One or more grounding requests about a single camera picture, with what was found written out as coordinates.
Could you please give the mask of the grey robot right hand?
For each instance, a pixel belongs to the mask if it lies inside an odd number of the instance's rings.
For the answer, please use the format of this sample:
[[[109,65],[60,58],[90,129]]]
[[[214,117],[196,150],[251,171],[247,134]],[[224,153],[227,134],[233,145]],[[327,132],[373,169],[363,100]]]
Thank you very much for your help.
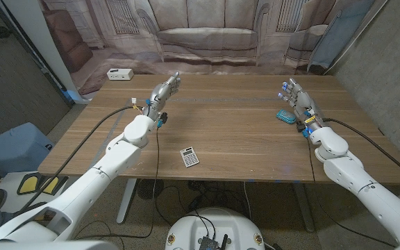
[[[282,83],[282,90],[285,94],[280,93],[279,97],[293,107],[297,119],[309,133],[326,126],[314,99],[293,78]]]

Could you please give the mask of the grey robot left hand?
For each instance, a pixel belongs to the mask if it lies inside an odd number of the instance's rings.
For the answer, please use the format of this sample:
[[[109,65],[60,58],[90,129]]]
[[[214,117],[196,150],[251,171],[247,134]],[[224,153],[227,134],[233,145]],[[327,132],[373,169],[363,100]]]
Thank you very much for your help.
[[[143,115],[156,121],[160,111],[165,107],[166,100],[178,92],[180,84],[179,72],[175,72],[165,82],[157,84],[147,101],[147,107],[143,108]]]

